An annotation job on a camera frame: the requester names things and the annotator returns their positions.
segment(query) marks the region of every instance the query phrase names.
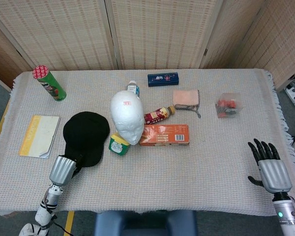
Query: yellow notebook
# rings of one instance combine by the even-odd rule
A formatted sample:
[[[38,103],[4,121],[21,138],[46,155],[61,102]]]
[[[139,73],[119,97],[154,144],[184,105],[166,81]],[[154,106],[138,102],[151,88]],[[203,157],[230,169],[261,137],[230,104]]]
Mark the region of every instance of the yellow notebook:
[[[59,121],[60,117],[34,115],[26,131],[20,156],[48,159]]]

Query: woven screen panel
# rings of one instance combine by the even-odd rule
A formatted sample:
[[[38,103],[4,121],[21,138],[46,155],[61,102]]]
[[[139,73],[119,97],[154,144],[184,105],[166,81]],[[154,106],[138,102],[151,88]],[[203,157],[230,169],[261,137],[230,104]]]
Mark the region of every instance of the woven screen panel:
[[[216,0],[112,0],[123,69],[199,68]]]
[[[22,72],[30,70],[30,66],[0,30],[0,79],[12,88],[13,80]]]
[[[295,73],[295,0],[270,0],[247,35],[234,68],[264,68],[281,86]]]
[[[227,68],[264,0],[227,0],[214,25],[201,68]]]
[[[113,69],[99,1],[0,0],[0,20],[36,65]]]

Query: white tablecloth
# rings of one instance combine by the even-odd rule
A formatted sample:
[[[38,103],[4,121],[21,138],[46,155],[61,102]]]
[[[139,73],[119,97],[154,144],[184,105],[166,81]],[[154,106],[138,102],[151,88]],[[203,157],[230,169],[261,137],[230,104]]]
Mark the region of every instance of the white tablecloth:
[[[147,74],[178,72],[179,85],[148,87]],[[273,195],[254,186],[260,178],[248,141],[272,142],[284,160],[295,197],[295,153],[283,119],[271,75],[260,69],[184,69],[119,71],[54,71],[67,92],[56,102],[30,72],[15,80],[10,107],[0,135],[0,210],[37,210],[50,184],[55,158],[64,154],[62,129],[74,114],[97,112],[107,118],[111,134],[110,100],[130,80],[140,86],[144,112],[172,104],[173,90],[199,89],[201,119],[177,111],[163,124],[189,125],[190,145],[131,146],[125,156],[108,150],[102,161],[82,169],[63,188],[58,210],[109,209],[144,212],[156,209],[215,210],[273,215]],[[234,119],[218,119],[214,103],[224,92],[240,92],[244,109]],[[49,159],[22,157],[18,151],[32,115],[60,116]]]

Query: pink towel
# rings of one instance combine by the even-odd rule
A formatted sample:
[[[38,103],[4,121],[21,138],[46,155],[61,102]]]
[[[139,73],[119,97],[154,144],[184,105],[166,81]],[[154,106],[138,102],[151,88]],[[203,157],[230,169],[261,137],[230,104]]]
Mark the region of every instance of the pink towel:
[[[173,104],[176,109],[194,111],[201,118],[198,111],[200,105],[199,90],[174,90]]]

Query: orange box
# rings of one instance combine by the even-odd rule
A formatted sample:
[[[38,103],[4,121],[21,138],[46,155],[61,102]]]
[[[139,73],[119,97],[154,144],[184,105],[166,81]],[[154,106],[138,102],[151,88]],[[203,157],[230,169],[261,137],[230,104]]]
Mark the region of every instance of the orange box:
[[[187,124],[145,125],[141,146],[188,145],[189,130]]]

